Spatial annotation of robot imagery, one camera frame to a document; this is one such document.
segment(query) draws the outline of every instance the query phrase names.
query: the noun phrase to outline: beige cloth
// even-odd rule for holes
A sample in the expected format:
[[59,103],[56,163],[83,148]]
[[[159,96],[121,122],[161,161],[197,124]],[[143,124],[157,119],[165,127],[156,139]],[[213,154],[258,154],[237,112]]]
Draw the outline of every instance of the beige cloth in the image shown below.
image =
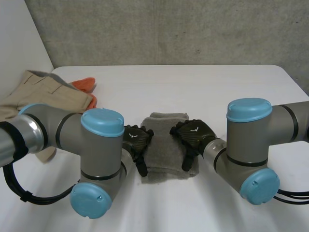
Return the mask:
[[[49,76],[39,77],[31,71],[25,71],[16,90],[0,102],[0,121],[15,117],[22,108],[32,103],[45,103],[52,107],[83,113],[91,100],[92,97],[88,94],[64,86]],[[47,162],[55,152],[56,149],[50,147],[36,156],[42,162]]]

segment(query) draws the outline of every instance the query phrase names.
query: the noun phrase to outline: black cable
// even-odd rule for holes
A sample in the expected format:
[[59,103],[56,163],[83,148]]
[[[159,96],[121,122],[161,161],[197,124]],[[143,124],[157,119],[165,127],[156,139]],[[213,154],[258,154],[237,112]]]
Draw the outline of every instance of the black cable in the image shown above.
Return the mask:
[[297,200],[309,200],[309,197],[296,197],[296,196],[286,196],[286,197],[289,197],[289,198],[292,198],[292,199],[297,199]]
[[33,196],[32,193],[29,191],[25,191],[20,184],[18,183],[15,173],[13,164],[10,163],[8,165],[3,166],[3,173],[5,177],[5,181],[9,188],[20,197],[20,199],[24,202],[30,202],[37,205],[48,205],[53,204],[62,198],[66,197],[71,191],[74,186],[71,186],[69,189],[64,191],[63,193],[54,196],[54,197],[36,197]]
[[283,195],[292,195],[292,196],[305,196],[305,197],[309,196],[309,192],[289,192],[289,191],[284,191],[281,189],[278,190],[278,193],[283,194]]
[[288,201],[279,197],[274,196],[274,199],[287,203],[287,204],[297,204],[297,205],[304,205],[304,204],[309,204],[309,201],[302,201],[302,202],[293,202],[293,201]]

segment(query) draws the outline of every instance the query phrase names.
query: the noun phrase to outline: concrete wall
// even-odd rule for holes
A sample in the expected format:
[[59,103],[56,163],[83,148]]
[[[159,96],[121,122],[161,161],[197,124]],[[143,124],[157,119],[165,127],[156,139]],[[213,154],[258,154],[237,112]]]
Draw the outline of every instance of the concrete wall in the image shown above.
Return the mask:
[[55,67],[275,64],[309,93],[307,0],[26,0]]

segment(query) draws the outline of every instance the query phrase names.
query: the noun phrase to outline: folded gray cloth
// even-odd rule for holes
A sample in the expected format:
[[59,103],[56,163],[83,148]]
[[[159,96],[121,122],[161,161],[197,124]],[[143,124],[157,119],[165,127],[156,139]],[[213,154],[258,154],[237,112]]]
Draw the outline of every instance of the folded gray cloth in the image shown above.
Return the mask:
[[144,154],[148,175],[142,178],[143,183],[158,183],[171,178],[187,179],[198,174],[197,159],[188,172],[182,170],[185,148],[169,134],[170,129],[178,122],[188,119],[187,114],[152,113],[143,120],[141,125],[154,131]]

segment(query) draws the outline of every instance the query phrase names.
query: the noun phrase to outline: gray robot arm segment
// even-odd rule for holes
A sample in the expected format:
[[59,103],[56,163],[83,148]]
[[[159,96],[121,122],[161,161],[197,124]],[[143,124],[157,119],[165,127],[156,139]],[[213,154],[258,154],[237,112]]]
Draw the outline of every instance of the gray robot arm segment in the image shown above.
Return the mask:
[[[133,164],[132,156],[122,149],[124,120],[119,113],[93,109],[81,115],[35,104],[8,122],[29,152],[55,146],[80,155],[81,179],[70,194],[71,205],[84,217],[105,214]],[[12,136],[0,129],[0,165],[14,161],[14,153]]]
[[263,99],[232,101],[227,113],[227,143],[210,142],[204,159],[252,204],[271,200],[279,178],[267,168],[270,145],[308,142],[309,101],[271,106]]

